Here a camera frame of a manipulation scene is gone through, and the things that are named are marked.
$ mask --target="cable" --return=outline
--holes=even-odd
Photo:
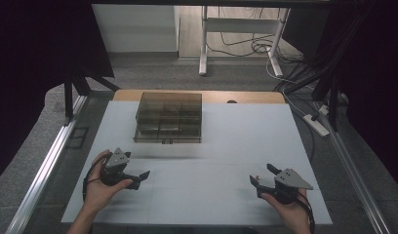
[[[207,46],[211,51],[213,51],[213,52],[219,52],[219,53],[223,53],[223,54],[226,54],[226,55],[229,55],[229,56],[234,56],[234,57],[247,57],[247,56],[250,56],[250,55],[253,55],[253,54],[256,53],[256,52],[251,52],[251,53],[245,54],[245,55],[234,55],[234,54],[231,54],[231,53],[228,53],[228,52],[225,52],[225,51],[220,51],[220,50],[212,49],[212,48],[208,45],[208,43],[206,43],[206,46]]]
[[[304,100],[304,99],[302,99],[301,97],[298,97],[297,95],[295,95],[295,94],[292,94],[294,97],[296,97],[296,98],[298,98],[298,99],[300,99],[301,101],[303,101],[303,102],[305,102],[312,110],[314,110],[314,112],[315,113],[318,113],[318,110],[317,109],[315,109],[310,103],[308,103],[308,101],[306,101],[306,100]]]
[[[257,37],[257,38],[254,38],[254,37],[253,37],[253,38],[248,39],[248,40],[238,41],[238,42],[234,42],[234,43],[226,43],[226,42],[224,41],[224,39],[223,39],[223,34],[220,33],[220,38],[222,39],[222,42],[223,42],[223,44],[224,44],[225,46],[233,46],[233,45],[237,45],[237,44],[241,44],[241,43],[245,43],[245,42],[249,42],[249,41],[260,40],[260,39],[262,39],[262,38],[270,37],[270,36],[273,36],[273,34],[269,34],[269,35],[261,36],[261,37]]]
[[[301,193],[298,193],[300,196],[302,196],[302,198],[305,200],[306,204],[296,198],[296,200],[294,202],[296,202],[297,204],[299,204],[308,214],[308,220],[309,220],[309,230],[311,231],[311,234],[314,234],[315,232],[315,220],[314,220],[314,213],[312,212],[312,208],[311,208],[311,204],[309,204],[308,199],[302,195]]]
[[[312,69],[308,69],[310,67],[308,67],[308,65],[304,65],[304,68],[302,70],[300,70],[299,72],[297,72],[294,76],[289,76],[287,78],[287,80],[291,80],[291,81],[297,81],[298,79],[302,79],[305,75],[310,75],[308,74],[310,71],[312,71]],[[281,89],[283,89],[284,86],[286,86],[287,83],[286,82],[281,82],[280,84],[278,84],[274,91],[280,91]]]
[[[269,60],[266,61],[266,66],[265,66],[265,68],[266,68],[266,72],[268,73],[268,75],[269,75],[270,77],[272,77],[272,78],[274,78],[274,79],[277,79],[277,80],[280,80],[280,81],[283,81],[283,82],[288,82],[288,83],[293,83],[293,84],[296,84],[296,83],[297,83],[297,82],[295,82],[295,81],[283,79],[283,78],[280,78],[280,77],[278,77],[278,76],[272,75],[272,74],[269,72],[269,70],[268,70],[268,63],[269,63]],[[314,90],[314,88],[309,87],[309,86],[305,86],[305,88]]]
[[[302,110],[300,110],[298,107],[296,107],[289,99],[288,97],[285,95],[284,90],[282,90],[282,95],[285,97],[285,99],[288,101],[289,104],[291,104],[296,110],[298,110],[299,112],[301,112],[304,116],[306,115]]]
[[[281,52],[281,48],[278,46],[276,48],[275,54],[277,55],[277,58],[280,59],[281,61],[285,62],[285,63],[295,63],[295,62],[302,62],[303,61],[303,55],[301,53],[299,53],[299,58],[286,58],[282,52]]]
[[[86,195],[87,195],[87,184],[88,183],[90,183],[90,182],[92,182],[92,181],[94,181],[94,179],[93,180],[90,180],[90,181],[88,181],[89,180],[89,176],[90,176],[90,173],[93,171],[93,169],[96,167],[96,165],[101,161],[101,160],[104,160],[104,159],[106,159],[107,157],[110,157],[111,155],[110,154],[106,154],[106,155],[103,155],[102,157],[100,157],[99,159],[97,159],[97,161],[92,165],[92,167],[89,169],[89,171],[87,172],[87,174],[86,174],[86,177],[83,179],[83,201],[85,201],[86,200]]]
[[[257,8],[253,8],[252,7],[252,8],[247,9],[247,7],[245,7],[244,9],[245,9],[245,11],[248,11],[248,12],[249,11],[253,11],[252,14],[248,17],[248,19],[250,19],[251,17],[253,17],[257,13]]]
[[[268,56],[268,52],[270,51],[270,49],[267,50],[267,48],[271,48],[271,45],[259,43],[259,41],[261,41],[261,42],[265,41],[265,42],[271,42],[271,43],[272,43],[272,41],[265,40],[265,39],[259,39],[259,40],[254,40],[251,44],[251,48],[256,54],[260,54],[260,55],[266,54]]]
[[[260,9],[259,19],[262,17],[263,8]]]
[[[292,112],[295,116],[297,116],[298,118],[300,118],[300,120],[302,121],[302,123],[304,123],[305,126],[308,128],[309,134],[311,135],[311,142],[312,142],[312,144],[311,144],[311,152],[310,152],[310,154],[309,154],[308,161],[309,161],[309,163],[312,163],[312,160],[314,159],[314,155],[315,155],[315,135],[314,135],[314,133],[312,133],[311,126],[309,126],[309,125],[305,122],[305,120],[304,120],[302,117],[300,117],[298,114],[296,114],[296,112],[295,112],[293,109],[291,109],[291,112]]]
[[[302,63],[299,62],[294,69],[291,71],[291,73],[287,76],[286,80],[291,80],[294,72],[297,70],[297,68],[301,65]],[[273,91],[279,91],[281,89],[281,86],[283,86],[285,84],[285,82],[281,82],[279,83],[277,86],[275,86],[275,88],[273,89]]]

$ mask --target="wrist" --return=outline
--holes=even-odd
[[[99,210],[96,209],[94,206],[90,206],[88,204],[84,204],[80,210],[80,213],[84,216],[95,218],[96,215],[99,213]]]

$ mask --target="white table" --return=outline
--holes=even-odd
[[[137,101],[112,101],[61,222],[82,205],[82,179],[108,148],[131,151],[126,174],[151,171],[138,191],[119,192],[95,222],[121,225],[268,226],[278,214],[249,182],[273,185],[266,169],[293,168],[314,186],[308,191],[317,224],[331,224],[288,104],[203,103],[202,143],[134,143]]]

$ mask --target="black cable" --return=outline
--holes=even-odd
[[[308,79],[309,77],[313,77],[316,74],[318,74],[318,72],[315,72],[316,67],[318,67],[319,65],[327,64],[331,60],[331,58],[333,57],[333,54],[338,49],[338,45],[340,44],[342,39],[345,36],[347,36],[347,33],[348,33],[347,28],[349,28],[352,23],[354,23],[353,20],[346,23],[345,26],[343,27],[343,30],[341,30],[338,33],[338,35],[334,38],[334,40],[332,42],[330,42],[326,47],[324,47],[313,58],[303,58],[303,60],[286,58],[281,53],[281,49],[278,47],[277,52],[276,52],[277,58],[279,60],[281,60],[282,62],[285,62],[285,63],[301,62],[306,65],[306,68],[305,68],[306,70],[300,71],[298,74],[294,75],[293,77],[288,77],[287,80],[296,81],[296,80],[300,80],[303,78]],[[282,88],[284,85],[286,85],[285,81],[278,84],[274,90],[280,90],[280,88]]]
[[[89,169],[89,171],[87,172],[87,174],[86,174],[86,177],[83,179],[83,201],[85,201],[86,200],[86,195],[87,195],[87,184],[88,183],[90,183],[90,182],[92,182],[92,181],[94,181],[94,179],[93,180],[91,180],[91,181],[88,181],[89,180],[89,176],[90,176],[90,173],[93,171],[93,169],[96,167],[96,165],[101,161],[101,160],[103,160],[103,159],[106,159],[107,157],[110,157],[111,156],[111,154],[106,154],[106,155],[103,155],[102,157],[100,157],[99,159],[97,159],[97,161],[92,165],[92,167]]]
[[[251,48],[252,50],[257,53],[257,54],[267,54],[267,50],[266,48],[271,48],[272,44],[264,44],[264,43],[260,43],[260,42],[269,42],[272,43],[271,40],[266,40],[266,39],[256,39],[251,43]]]
[[[263,8],[260,9],[259,19],[262,17],[262,12],[263,12]],[[252,34],[252,39],[255,39],[255,33]]]
[[[314,133],[312,133],[311,126],[309,126],[302,117],[300,117],[293,109],[291,109],[291,112],[294,115],[296,115],[298,118],[300,118],[300,120],[305,124],[305,126],[309,130],[309,134],[311,135],[312,145],[311,145],[311,152],[310,152],[308,161],[309,161],[309,163],[312,163],[312,160],[314,159],[314,155],[315,155],[315,135],[314,135]]]
[[[294,85],[290,85],[289,83],[285,83],[282,82],[278,85],[279,88],[283,89],[283,87],[285,85],[289,85],[292,87],[294,86],[299,86],[300,88],[305,87],[307,85],[309,85],[312,82],[306,83],[306,84],[302,84],[303,81],[306,81],[308,79],[311,79],[310,77],[315,77],[315,76],[321,76],[325,73],[325,71],[327,71],[328,67],[325,67],[321,70],[317,70],[314,69],[313,67],[305,64],[304,65],[304,69],[299,71],[294,77],[291,77],[289,80],[293,81]]]
[[[249,41],[254,41],[254,40],[260,40],[260,39],[263,39],[263,38],[265,38],[265,37],[270,37],[270,36],[273,36],[272,34],[269,34],[269,35],[266,35],[266,36],[261,36],[261,37],[257,37],[257,38],[251,38],[251,39],[248,39],[248,40],[243,40],[243,41],[238,41],[238,42],[234,42],[234,43],[226,43],[225,41],[224,41],[224,39],[223,39],[223,35],[222,35],[222,33],[220,33],[220,38],[222,39],[222,42],[223,42],[223,44],[225,45],[225,46],[233,46],[233,45],[237,45],[237,44],[241,44],[241,43],[245,43],[245,42],[249,42]]]
[[[275,86],[275,88],[273,89],[273,91],[279,91],[280,88],[282,88],[282,86],[283,86],[284,84],[288,83],[288,82],[291,80],[291,78],[293,77],[294,72],[296,72],[297,68],[298,68],[301,64],[302,64],[302,63],[299,62],[299,63],[293,68],[293,70],[291,71],[291,73],[284,79],[284,81],[281,81],[278,85]]]
[[[233,54],[228,53],[228,52],[225,52],[225,51],[220,51],[220,50],[212,49],[212,48],[208,45],[208,43],[206,43],[206,46],[207,46],[211,51],[213,51],[213,52],[219,52],[219,53],[223,53],[223,54],[226,54],[226,55],[229,55],[229,56],[233,56],[233,57],[247,57],[247,56],[250,56],[250,55],[253,55],[253,54],[256,53],[256,52],[251,52],[251,53],[245,54],[245,55],[233,55]]]
[[[306,213],[308,214],[309,230],[311,231],[311,234],[314,234],[314,232],[315,232],[315,219],[314,219],[314,213],[313,213],[312,208],[311,208],[311,204],[309,204],[308,199],[304,195],[302,195],[300,192],[298,194],[303,197],[303,199],[305,200],[306,204],[302,200],[300,200],[298,198],[296,198],[294,200],[294,202],[299,204],[306,211]]]
[[[302,77],[305,73],[307,73],[308,70],[308,66],[305,65],[302,70],[300,70],[299,72],[297,72],[296,74],[293,75],[294,72],[292,72],[290,75],[287,76],[287,78],[285,79],[286,81],[282,81],[280,82],[275,88],[274,91],[280,91],[283,89],[284,86],[289,85],[289,82],[295,82],[298,78]]]
[[[308,101],[302,99],[301,97],[298,97],[298,96],[295,95],[295,94],[291,94],[291,95],[294,96],[294,97],[296,97],[296,98],[298,98],[299,100],[305,102],[305,104],[307,104],[316,114],[318,114],[318,110],[315,109],[310,103],[308,103]]]
[[[253,17],[255,15],[255,13],[257,12],[257,8],[250,8],[249,10],[245,7],[245,11],[253,11],[252,14],[248,17],[248,19],[250,19],[251,17]]]

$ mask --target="floor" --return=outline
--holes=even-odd
[[[180,38],[181,54],[183,45],[187,45],[181,41],[192,42],[195,38]],[[232,41],[243,39],[232,38]],[[241,50],[243,51],[230,52],[247,52],[246,49]],[[195,58],[196,56],[188,55],[186,52],[186,57]],[[198,75],[198,60],[195,59],[131,58],[120,55],[112,56],[110,59],[116,78],[109,80],[123,89],[272,91],[280,82],[267,73],[266,59],[263,57],[261,59],[212,59],[208,62],[207,77]],[[295,67],[294,63],[281,63],[281,65],[286,75]],[[77,125],[77,127],[88,128],[88,137],[81,148],[70,147],[62,152],[55,165],[55,173],[50,177],[24,233],[65,233],[68,228],[67,225],[60,223],[63,210],[81,172],[85,157],[87,157],[86,153],[92,146],[92,138],[98,130],[105,106],[113,95],[91,79],[89,82],[95,91],[88,98],[84,107],[85,114],[80,116]],[[295,111],[294,117],[305,151],[311,159],[311,165],[334,223],[330,226],[317,226],[316,233],[375,233],[330,138],[319,137],[300,118],[302,114],[298,109],[303,113],[314,113],[309,93],[309,89],[302,89],[294,96],[289,96],[289,99],[294,105],[291,105],[291,108]],[[0,178],[0,233],[4,233],[10,225],[63,124],[63,87],[59,86],[50,90],[45,101],[46,106],[34,129],[10,167]],[[398,186],[376,154],[350,126],[345,116],[343,102],[338,108],[338,131],[353,157],[358,172],[377,201],[388,227],[392,233],[398,233]],[[94,227],[94,233],[233,233],[233,231],[238,230],[145,228],[106,224],[96,224]],[[260,228],[259,233],[289,232],[284,227],[270,227]]]
[[[202,37],[198,35],[201,35],[199,32],[202,30],[201,13],[202,7],[179,7],[179,57],[181,59],[198,59],[200,57]],[[270,8],[208,8],[208,18],[277,20],[283,13],[284,11]],[[254,40],[254,46],[259,53],[254,53],[253,43],[250,41],[253,38],[259,38]],[[268,34],[209,32],[207,37],[208,57],[263,59],[266,57],[263,52],[264,45],[271,45],[272,39],[273,35]],[[282,54],[287,58],[299,57],[299,52],[286,41],[281,40],[279,45]]]

